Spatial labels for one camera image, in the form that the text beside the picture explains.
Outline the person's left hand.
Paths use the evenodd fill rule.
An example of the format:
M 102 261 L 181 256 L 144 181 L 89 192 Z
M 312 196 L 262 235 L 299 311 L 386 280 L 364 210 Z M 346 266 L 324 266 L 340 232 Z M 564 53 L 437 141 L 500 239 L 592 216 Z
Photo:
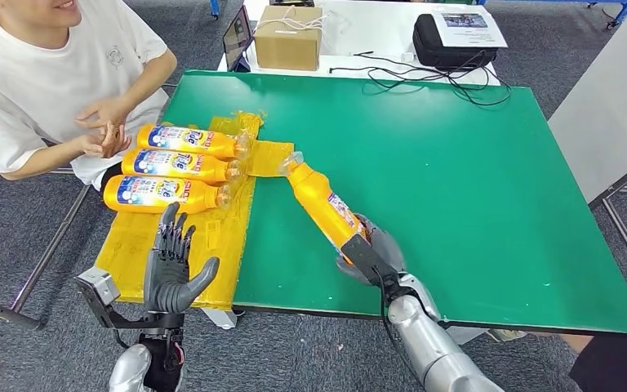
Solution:
M 100 128 L 111 124 L 113 127 L 123 125 L 127 115 L 132 111 L 123 97 L 114 97 L 88 105 L 75 118 L 75 122 L 85 128 Z

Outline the person's right hand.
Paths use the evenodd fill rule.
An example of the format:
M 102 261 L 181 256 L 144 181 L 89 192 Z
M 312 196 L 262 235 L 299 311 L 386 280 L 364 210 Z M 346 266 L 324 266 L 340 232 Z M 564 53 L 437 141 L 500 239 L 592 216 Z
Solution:
M 95 158 L 112 158 L 126 150 L 132 137 L 125 132 L 123 125 L 115 126 L 107 122 L 98 131 L 80 136 L 76 139 L 76 148 L 84 155 Z

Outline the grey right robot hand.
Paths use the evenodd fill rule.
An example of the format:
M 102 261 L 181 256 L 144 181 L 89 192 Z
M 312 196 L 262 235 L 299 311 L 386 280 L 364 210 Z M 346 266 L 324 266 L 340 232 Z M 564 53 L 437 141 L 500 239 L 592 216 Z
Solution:
M 396 271 L 404 271 L 406 268 L 405 259 L 395 238 L 364 215 L 355 213 L 355 216 L 363 224 L 371 247 Z M 366 286 L 372 285 L 356 266 L 349 264 L 342 256 L 336 258 L 336 267 L 340 272 L 361 284 Z

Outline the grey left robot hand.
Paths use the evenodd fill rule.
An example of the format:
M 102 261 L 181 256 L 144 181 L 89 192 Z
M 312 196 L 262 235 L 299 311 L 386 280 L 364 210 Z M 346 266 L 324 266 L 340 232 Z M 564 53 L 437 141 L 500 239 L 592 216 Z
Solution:
M 185 228 L 188 214 L 173 202 L 160 217 L 145 268 L 144 304 L 151 313 L 182 314 L 214 281 L 220 259 L 207 259 L 201 271 L 189 276 L 189 255 L 195 226 Z

